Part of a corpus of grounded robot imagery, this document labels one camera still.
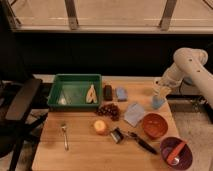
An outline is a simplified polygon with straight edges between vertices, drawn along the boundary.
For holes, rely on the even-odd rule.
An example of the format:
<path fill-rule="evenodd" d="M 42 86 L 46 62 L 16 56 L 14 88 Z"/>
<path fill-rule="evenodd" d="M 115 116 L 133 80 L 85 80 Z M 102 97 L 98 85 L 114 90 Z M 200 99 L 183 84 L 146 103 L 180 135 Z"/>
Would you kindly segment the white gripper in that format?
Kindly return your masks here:
<path fill-rule="evenodd" d="M 154 80 L 154 94 L 158 98 L 165 98 L 171 92 L 171 88 L 164 85 L 160 78 Z"/>

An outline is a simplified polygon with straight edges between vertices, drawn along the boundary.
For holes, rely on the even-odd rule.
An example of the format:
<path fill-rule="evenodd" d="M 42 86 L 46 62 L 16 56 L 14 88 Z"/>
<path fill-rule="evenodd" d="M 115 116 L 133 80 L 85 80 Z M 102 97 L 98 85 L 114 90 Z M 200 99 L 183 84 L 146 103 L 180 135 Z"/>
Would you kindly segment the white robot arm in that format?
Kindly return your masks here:
<path fill-rule="evenodd" d="M 188 76 L 213 109 L 213 74 L 204 65 L 208 54 L 203 49 L 180 48 L 173 55 L 173 64 L 166 69 L 155 85 L 154 93 L 164 98 L 168 90 L 178 87 Z"/>

